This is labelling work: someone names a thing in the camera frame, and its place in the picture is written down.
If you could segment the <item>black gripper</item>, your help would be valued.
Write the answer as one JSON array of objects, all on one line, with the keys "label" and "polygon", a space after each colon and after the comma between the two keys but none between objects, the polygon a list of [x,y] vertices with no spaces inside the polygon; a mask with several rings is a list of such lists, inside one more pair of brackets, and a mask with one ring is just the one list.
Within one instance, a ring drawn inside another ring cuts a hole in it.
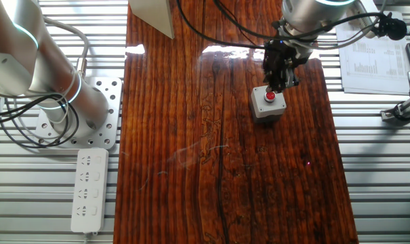
[{"label": "black gripper", "polygon": [[296,48],[289,47],[283,41],[269,40],[264,43],[264,47],[262,68],[268,89],[281,93],[283,89],[298,86],[299,79],[294,70],[299,65],[307,63],[309,56],[299,54]]}]

